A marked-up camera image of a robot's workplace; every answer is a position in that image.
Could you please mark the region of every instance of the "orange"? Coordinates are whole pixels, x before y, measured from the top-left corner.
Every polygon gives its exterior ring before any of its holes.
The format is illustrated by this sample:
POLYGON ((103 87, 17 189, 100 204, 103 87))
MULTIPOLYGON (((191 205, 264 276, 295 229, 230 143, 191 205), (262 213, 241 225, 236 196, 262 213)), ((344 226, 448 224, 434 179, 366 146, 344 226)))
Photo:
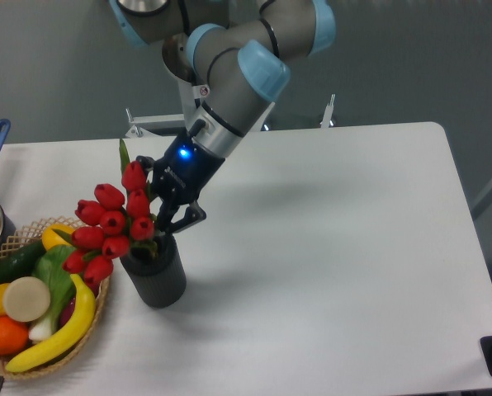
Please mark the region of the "orange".
POLYGON ((0 356, 22 351, 28 343, 28 327, 8 316, 0 316, 0 356))

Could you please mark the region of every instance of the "robotic arm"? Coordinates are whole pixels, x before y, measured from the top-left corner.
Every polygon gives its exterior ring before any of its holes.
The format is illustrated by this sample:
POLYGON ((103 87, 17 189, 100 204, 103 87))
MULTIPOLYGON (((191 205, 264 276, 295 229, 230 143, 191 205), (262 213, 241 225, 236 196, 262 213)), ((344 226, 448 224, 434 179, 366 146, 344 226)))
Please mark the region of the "robotic arm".
POLYGON ((176 233, 206 218, 201 189, 253 124, 277 101, 290 79, 283 61, 305 57, 334 41, 334 14, 325 0, 258 0, 260 19, 229 25, 221 0, 109 0, 127 39, 136 46, 170 36, 189 37, 177 61, 211 94, 186 120, 164 156, 138 157, 153 171, 162 200, 156 227, 176 233), (182 219, 173 216, 188 205, 182 219))

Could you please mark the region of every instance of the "tulip bouquet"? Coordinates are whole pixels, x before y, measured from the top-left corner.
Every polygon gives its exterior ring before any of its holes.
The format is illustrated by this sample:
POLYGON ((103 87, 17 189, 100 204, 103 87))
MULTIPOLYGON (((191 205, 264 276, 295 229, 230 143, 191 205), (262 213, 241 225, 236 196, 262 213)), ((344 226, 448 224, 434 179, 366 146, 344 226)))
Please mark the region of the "tulip bouquet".
POLYGON ((149 259, 158 255, 154 241, 154 221, 150 213, 150 194, 147 175, 138 161, 130 162, 125 142, 120 139, 121 185, 125 195, 111 184, 99 184, 94 190, 96 200, 80 200, 75 214, 86 226, 71 235, 56 230, 77 249, 64 262, 70 273, 83 273, 84 282, 96 287, 114 269, 113 260, 131 248, 145 252, 149 259))

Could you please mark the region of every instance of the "lemon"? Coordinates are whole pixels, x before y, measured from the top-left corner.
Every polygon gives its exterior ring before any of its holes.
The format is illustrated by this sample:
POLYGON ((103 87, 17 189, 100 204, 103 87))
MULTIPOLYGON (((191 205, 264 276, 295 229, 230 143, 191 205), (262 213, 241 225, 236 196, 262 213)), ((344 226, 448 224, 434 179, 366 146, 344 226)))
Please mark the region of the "lemon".
POLYGON ((57 245, 69 245, 68 242, 66 242, 64 239, 62 239, 55 231, 54 229, 60 229, 61 231, 65 233, 72 234, 75 229, 70 227, 69 225, 66 224, 61 224, 61 223, 56 223, 52 224, 49 226, 43 233, 42 233, 42 246, 45 247, 46 251, 49 251, 53 246, 57 245))

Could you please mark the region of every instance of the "blue led light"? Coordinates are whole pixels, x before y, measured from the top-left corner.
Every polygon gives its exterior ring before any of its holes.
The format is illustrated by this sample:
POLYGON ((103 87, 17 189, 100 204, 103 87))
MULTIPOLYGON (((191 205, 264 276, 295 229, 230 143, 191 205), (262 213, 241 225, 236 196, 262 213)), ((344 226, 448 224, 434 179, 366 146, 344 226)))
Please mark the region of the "blue led light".
POLYGON ((178 150, 178 155, 180 156, 180 158, 182 159, 189 159, 191 158, 192 156, 192 152, 189 151, 187 148, 185 147, 181 147, 179 150, 178 150))

